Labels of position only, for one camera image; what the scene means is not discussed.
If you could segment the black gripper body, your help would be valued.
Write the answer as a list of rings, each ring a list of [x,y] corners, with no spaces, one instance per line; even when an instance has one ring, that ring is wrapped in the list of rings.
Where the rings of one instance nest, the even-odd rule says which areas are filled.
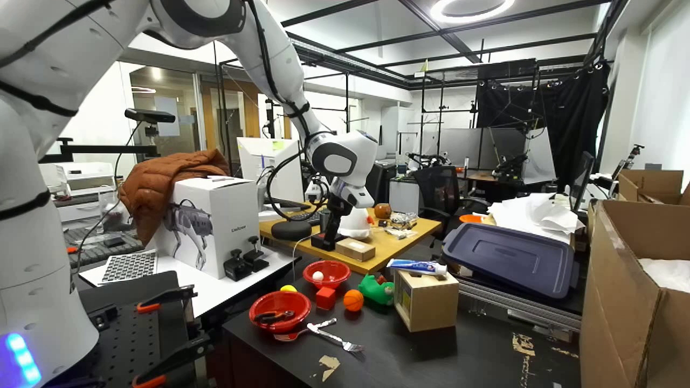
[[[328,216],[324,225],[324,235],[328,241],[334,241],[341,226],[341,218],[351,214],[351,205],[341,197],[330,194],[327,207],[328,207]]]

